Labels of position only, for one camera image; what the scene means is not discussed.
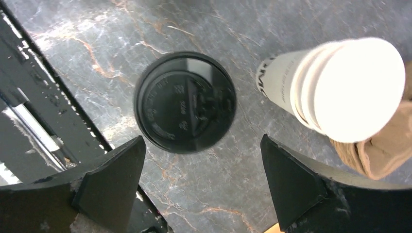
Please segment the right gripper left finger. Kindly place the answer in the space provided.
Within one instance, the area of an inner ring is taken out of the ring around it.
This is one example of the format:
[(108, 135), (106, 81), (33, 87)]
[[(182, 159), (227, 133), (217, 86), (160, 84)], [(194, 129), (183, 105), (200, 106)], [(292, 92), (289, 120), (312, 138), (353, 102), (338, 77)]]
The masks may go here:
[(92, 162), (33, 183), (2, 186), (1, 232), (69, 233), (78, 215), (110, 232), (126, 232), (145, 153), (138, 136)]

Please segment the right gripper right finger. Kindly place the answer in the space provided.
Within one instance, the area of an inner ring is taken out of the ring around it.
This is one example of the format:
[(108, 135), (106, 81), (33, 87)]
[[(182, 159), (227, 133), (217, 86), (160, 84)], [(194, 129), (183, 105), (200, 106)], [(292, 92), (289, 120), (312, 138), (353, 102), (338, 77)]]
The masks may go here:
[(261, 155), (280, 230), (409, 233), (412, 188), (325, 165), (264, 135)]

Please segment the stack of white paper cups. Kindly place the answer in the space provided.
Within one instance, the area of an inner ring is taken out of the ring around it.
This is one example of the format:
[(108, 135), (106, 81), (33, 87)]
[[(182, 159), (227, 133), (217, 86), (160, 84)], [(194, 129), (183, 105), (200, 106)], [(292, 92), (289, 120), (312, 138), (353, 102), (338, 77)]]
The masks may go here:
[(378, 37), (346, 39), (265, 59), (258, 90), (304, 126), (356, 143), (393, 117), (405, 87), (403, 59)]

